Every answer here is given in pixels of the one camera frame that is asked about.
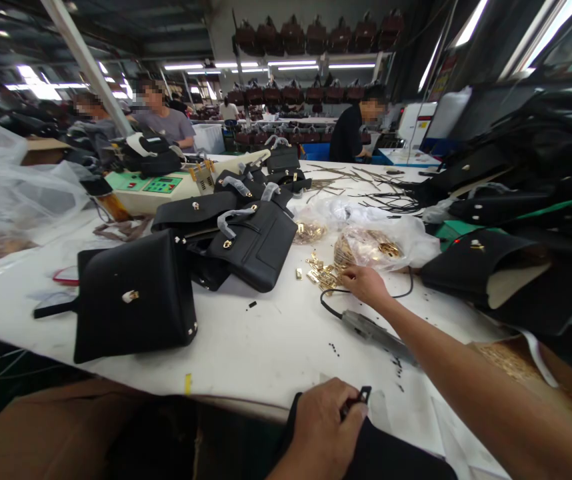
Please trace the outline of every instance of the black shirt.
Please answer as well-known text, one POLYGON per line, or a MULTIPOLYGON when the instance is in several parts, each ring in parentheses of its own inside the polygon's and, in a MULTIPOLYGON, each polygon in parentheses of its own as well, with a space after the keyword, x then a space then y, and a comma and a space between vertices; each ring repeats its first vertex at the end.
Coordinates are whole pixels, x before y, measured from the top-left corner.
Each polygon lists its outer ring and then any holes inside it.
POLYGON ((186 108, 188 108, 188 106, 186 106, 184 102, 180 102, 179 100, 170 100, 170 102, 168 102, 168 106, 169 108, 172 108, 173 110, 179 110, 184 115, 186 115, 186 108))
POLYGON ((361 110, 359 105, 348 107, 337 119, 331 138, 331 161, 354 163, 361 153, 361 110))

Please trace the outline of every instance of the hand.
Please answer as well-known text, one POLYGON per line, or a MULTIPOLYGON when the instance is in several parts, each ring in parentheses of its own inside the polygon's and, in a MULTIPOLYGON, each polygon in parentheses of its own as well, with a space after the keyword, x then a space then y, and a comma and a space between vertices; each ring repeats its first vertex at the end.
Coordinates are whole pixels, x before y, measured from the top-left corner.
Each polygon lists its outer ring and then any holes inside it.
POLYGON ((348 267, 341 273, 341 282, 354 296, 374 309, 382 301, 391 299, 384 280, 370 267, 348 267))
POLYGON ((339 411, 356 388, 338 378, 304 393, 297 404, 295 434, 270 480, 340 480, 353 461, 357 437, 368 407, 356 403, 341 421, 339 411))

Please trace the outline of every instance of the ceiling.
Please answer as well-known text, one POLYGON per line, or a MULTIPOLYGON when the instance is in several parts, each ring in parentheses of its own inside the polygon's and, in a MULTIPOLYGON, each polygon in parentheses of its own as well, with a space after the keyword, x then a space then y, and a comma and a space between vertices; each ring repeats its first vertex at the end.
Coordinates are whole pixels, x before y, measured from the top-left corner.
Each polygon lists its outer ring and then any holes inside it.
MULTIPOLYGON (((111 70, 155 59, 212 58, 199 1, 65 1, 91 54, 111 70)), ((77 64, 40 0, 0 0, 0 80, 13 81, 16 65, 48 65, 48 74, 69 81, 77 64)))

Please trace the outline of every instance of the brown cardboard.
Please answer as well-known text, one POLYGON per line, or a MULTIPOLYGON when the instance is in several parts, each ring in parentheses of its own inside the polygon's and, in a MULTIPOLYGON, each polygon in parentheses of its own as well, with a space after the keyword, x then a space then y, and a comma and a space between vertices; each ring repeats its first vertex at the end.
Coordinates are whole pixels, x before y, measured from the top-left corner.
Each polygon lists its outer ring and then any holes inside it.
POLYGON ((66 150, 71 146, 56 139, 43 139, 39 137, 28 137, 28 152, 21 161, 22 166, 31 165, 54 165, 64 158, 66 150))
POLYGON ((0 413, 0 480, 100 480, 105 454, 151 396, 104 379, 16 398, 0 413))
POLYGON ((559 384, 557 389, 545 382, 521 335, 495 343, 473 342, 469 346, 572 422, 572 368, 546 345, 539 343, 539 352, 559 384))

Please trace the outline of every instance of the white machine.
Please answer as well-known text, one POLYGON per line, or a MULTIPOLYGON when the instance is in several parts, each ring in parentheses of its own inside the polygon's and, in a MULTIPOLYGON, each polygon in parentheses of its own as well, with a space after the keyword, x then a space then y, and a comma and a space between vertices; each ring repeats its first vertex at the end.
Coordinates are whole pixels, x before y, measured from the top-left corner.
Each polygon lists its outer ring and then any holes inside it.
POLYGON ((224 162, 186 163, 181 171, 146 179, 139 172, 110 172, 106 181, 129 213, 154 214, 164 203, 212 193, 216 178, 224 170, 238 172, 240 163, 246 165, 270 156, 270 150, 260 150, 224 162))
POLYGON ((404 108, 399 120, 397 135, 406 140, 406 146, 411 150, 417 150, 426 136, 428 126, 433 120, 437 110, 437 102, 409 103, 404 108))

